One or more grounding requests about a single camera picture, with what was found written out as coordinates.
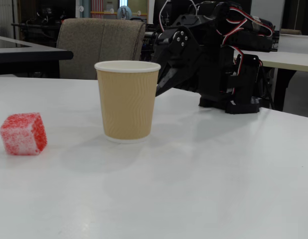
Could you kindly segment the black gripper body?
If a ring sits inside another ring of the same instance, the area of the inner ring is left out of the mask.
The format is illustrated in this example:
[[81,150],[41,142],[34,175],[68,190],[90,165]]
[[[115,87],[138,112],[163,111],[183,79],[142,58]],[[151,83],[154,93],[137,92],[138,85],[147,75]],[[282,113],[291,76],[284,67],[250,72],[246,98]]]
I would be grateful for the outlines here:
[[183,14],[173,24],[174,27],[187,27],[192,34],[187,48],[183,52],[185,65],[181,66],[176,76],[173,88],[196,91],[198,70],[203,61],[204,37],[206,35],[206,21],[202,16]]

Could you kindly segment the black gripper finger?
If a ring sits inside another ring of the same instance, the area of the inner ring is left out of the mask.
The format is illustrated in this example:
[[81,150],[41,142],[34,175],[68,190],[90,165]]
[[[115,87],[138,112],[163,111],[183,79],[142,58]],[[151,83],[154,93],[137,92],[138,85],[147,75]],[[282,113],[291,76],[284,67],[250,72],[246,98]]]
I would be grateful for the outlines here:
[[158,74],[159,80],[170,69],[177,69],[185,65],[183,52],[187,48],[191,36],[192,34],[187,27],[180,26],[169,27],[156,38],[152,62],[161,66]]
[[156,94],[155,96],[158,97],[159,95],[165,93],[169,89],[171,89],[175,82],[176,82],[176,76],[179,72],[179,69],[177,68],[170,68],[166,74],[160,78],[158,85],[156,87]]

